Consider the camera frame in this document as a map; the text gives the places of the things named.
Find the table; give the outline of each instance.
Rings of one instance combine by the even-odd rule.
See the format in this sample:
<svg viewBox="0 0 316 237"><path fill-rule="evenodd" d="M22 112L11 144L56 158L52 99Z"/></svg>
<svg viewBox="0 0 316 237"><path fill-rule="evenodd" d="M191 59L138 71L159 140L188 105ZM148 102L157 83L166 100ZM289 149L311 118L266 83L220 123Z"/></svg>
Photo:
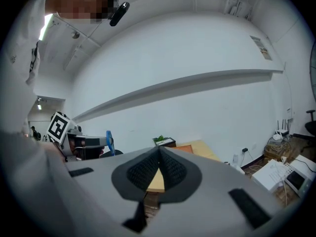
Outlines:
<svg viewBox="0 0 316 237"><path fill-rule="evenodd" d="M202 140L196 140L196 141L191 141L188 143L182 143L182 144L178 144L177 146L187 146L187 145L191 145L194 155L205 157L205 158L212 159L212 160L221 161L221 160L219 160L217 155L215 155L214 152ZM155 177L153 178L152 182L148 186L147 191L148 192L159 192L159 193L164 192L163 177L162 177L162 174L161 174L159 169L158 169Z"/></svg>

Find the wooden floor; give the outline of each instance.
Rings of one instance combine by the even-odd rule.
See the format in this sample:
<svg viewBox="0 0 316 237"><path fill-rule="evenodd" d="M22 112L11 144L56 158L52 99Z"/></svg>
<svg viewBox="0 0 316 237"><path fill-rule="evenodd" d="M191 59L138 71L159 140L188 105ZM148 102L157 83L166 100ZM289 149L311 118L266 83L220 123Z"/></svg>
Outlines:
<svg viewBox="0 0 316 237"><path fill-rule="evenodd" d="M301 154L302 156L316 163L316 149L315 148L305 149L302 153L300 152L301 149L307 145L307 143L308 143L307 140L300 139L300 138L292 138L290 140L290 144L294 152L297 152L297 154ZM256 173L265 164L266 162L263 159L257 162L254 162L252 166L244 169L245 175L251 178L251 176L254 173ZM286 190L286 196L285 196L285 191L284 191L283 186L278 187L277 190L274 192L274 195L279 200L280 204L282 204L284 207L285 207L285 204L289 205L293 201L300 199L296 195L296 193L292 190L292 188L289 187L287 184L285 184L285 190ZM144 198L147 223L150 223L150 221L158 213L158 195L159 193L148 192Z"/></svg>

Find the sticker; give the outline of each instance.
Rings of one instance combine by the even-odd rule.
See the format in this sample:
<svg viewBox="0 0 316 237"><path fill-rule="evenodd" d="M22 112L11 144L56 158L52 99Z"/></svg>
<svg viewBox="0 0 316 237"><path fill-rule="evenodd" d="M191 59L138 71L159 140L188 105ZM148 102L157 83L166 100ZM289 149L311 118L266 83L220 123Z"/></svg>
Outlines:
<svg viewBox="0 0 316 237"><path fill-rule="evenodd" d="M56 142L61 144L65 138L69 124L69 119L63 117L59 113L55 113L52 121L49 124L47 134L50 137L52 137Z"/></svg>

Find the fluorescent light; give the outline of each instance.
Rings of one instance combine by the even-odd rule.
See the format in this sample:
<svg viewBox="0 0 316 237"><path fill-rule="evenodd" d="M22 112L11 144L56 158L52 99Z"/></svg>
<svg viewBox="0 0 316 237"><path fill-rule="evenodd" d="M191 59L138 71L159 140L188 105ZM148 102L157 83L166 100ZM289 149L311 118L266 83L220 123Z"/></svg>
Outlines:
<svg viewBox="0 0 316 237"><path fill-rule="evenodd" d="M45 31L46 31L46 28L47 28L47 26L48 26L48 23L49 23L49 21L50 21L52 15L53 15L53 14L49 14L49 15L45 16L45 25L44 25L44 27L43 27L43 28L41 29L41 31L40 31L39 40L43 40L43 37L44 37Z"/></svg>

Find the person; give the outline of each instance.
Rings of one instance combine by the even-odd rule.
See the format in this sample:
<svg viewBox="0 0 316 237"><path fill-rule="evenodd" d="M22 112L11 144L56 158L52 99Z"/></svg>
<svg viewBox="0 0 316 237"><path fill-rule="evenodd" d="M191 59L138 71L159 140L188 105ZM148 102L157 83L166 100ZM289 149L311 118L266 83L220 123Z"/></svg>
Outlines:
<svg viewBox="0 0 316 237"><path fill-rule="evenodd" d="M34 89L40 67L38 41L45 15L57 14L65 19L100 21L114 11L116 0L30 0L21 11L4 42L0 59L5 60L22 80ZM27 119L22 128L29 133Z"/></svg>
<svg viewBox="0 0 316 237"><path fill-rule="evenodd" d="M38 140L38 132L36 132L35 127L32 126L31 129L32 129L32 131L33 131L33 138L36 139L36 140Z"/></svg>

